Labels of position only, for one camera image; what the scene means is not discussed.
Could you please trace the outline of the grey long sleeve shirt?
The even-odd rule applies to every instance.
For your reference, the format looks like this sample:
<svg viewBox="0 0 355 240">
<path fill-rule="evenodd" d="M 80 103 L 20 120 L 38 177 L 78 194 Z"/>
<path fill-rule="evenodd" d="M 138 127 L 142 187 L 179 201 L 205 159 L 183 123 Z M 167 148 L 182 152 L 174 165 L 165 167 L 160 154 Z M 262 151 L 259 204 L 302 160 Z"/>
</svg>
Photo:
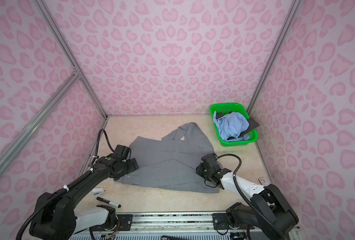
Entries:
<svg viewBox="0 0 355 240">
<path fill-rule="evenodd" d="M 137 137 L 130 145 L 138 170 L 121 177 L 118 182 L 146 188 L 217 194 L 196 173 L 201 158 L 213 154 L 208 137 L 196 123 L 184 124 L 161 140 Z"/>
</svg>

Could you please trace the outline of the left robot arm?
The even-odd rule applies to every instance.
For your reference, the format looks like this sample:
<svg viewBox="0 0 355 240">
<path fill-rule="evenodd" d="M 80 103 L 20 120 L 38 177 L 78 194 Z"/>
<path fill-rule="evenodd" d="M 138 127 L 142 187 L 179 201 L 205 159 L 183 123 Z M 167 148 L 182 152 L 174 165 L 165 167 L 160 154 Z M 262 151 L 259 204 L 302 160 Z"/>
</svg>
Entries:
<svg viewBox="0 0 355 240">
<path fill-rule="evenodd" d="M 29 234 L 42 240 L 68 240 L 77 233 L 80 217 L 74 209 L 97 185 L 107 178 L 119 180 L 139 169 L 131 148 L 116 146 L 113 153 L 101 157 L 72 183 L 54 193 L 44 193 L 36 201 L 34 213 L 29 217 Z"/>
</svg>

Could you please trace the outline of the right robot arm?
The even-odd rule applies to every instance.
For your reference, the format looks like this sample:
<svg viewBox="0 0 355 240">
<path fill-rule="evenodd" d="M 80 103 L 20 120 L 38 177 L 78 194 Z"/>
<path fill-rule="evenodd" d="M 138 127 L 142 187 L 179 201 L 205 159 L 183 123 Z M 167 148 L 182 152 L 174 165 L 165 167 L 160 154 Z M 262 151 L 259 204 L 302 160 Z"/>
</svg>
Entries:
<svg viewBox="0 0 355 240">
<path fill-rule="evenodd" d="M 270 240 L 288 240 L 289 232 L 299 223 L 289 202 L 277 186 L 257 185 L 237 176 L 241 158 L 234 154 L 230 156 L 238 160 L 234 171 L 222 168 L 218 163 L 220 157 L 215 153 L 203 156 L 196 168 L 196 174 L 210 182 L 212 187 L 235 193 L 244 200 L 229 207 L 214 228 L 245 229 L 246 236 L 250 237 L 250 228 L 257 227 Z"/>
</svg>

